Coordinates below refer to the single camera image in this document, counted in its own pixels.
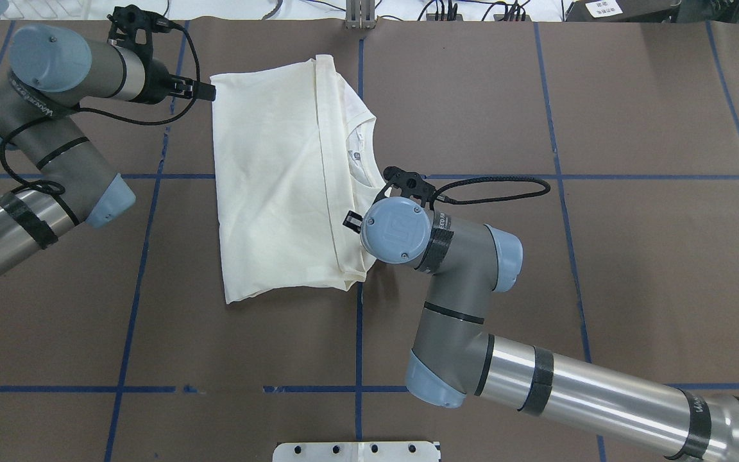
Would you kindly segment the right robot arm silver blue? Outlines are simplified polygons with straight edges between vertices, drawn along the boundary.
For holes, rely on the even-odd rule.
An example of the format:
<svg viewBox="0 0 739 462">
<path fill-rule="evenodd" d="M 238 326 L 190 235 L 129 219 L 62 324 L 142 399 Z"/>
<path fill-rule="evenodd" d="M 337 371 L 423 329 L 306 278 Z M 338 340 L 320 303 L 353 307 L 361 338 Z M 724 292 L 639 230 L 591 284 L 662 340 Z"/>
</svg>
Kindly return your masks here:
<svg viewBox="0 0 739 462">
<path fill-rule="evenodd" d="M 677 461 L 739 461 L 739 394 L 701 397 L 484 330 L 493 293 L 510 290 L 523 248 L 513 234 L 381 197 L 343 221 L 380 261 L 431 277 L 405 386 L 434 406 L 470 395 Z"/>
</svg>

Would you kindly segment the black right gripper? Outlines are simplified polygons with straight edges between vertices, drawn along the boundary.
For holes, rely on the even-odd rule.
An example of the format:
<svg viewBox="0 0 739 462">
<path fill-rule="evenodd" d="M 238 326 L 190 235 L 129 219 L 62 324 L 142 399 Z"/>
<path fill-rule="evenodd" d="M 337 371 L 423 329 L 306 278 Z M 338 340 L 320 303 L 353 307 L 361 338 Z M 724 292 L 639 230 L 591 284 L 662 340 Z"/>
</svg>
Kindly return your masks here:
<svg viewBox="0 0 739 462">
<path fill-rule="evenodd" d="M 351 229 L 356 234 L 360 234 L 362 227 L 369 227 L 375 222 L 379 212 L 380 204 L 373 204 L 363 216 L 355 211 L 347 211 L 343 219 L 343 226 Z"/>
</svg>

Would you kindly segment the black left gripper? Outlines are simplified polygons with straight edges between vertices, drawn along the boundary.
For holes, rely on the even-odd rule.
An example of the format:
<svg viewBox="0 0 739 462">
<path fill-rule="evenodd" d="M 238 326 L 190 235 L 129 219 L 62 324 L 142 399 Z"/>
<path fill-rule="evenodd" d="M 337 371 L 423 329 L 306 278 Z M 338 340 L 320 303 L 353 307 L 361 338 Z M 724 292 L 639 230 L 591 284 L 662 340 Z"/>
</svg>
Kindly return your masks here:
<svg viewBox="0 0 739 462">
<path fill-rule="evenodd" d="M 146 68 L 146 103 L 155 105 L 168 96 L 180 98 L 214 101 L 216 87 L 209 83 L 196 83 L 193 79 L 171 74 L 166 65 L 158 59 L 152 59 Z"/>
</svg>

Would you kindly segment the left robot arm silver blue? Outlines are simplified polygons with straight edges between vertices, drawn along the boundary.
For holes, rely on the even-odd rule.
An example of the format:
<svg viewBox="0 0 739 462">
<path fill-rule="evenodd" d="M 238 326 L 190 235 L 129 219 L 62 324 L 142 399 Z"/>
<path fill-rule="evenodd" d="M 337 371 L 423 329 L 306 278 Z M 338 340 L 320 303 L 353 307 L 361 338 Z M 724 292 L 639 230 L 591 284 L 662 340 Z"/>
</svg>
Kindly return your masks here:
<svg viewBox="0 0 739 462">
<path fill-rule="evenodd" d="M 121 24 L 103 41 L 41 23 L 15 32 L 10 70 L 0 81 L 0 163 L 17 182 L 0 195 L 0 276 L 80 223 L 103 227 L 135 204 L 123 176 L 72 119 L 106 111 L 80 101 L 215 100 L 213 85 L 173 75 L 153 56 L 153 32 L 171 29 L 184 31 L 153 21 L 143 44 Z"/>
</svg>

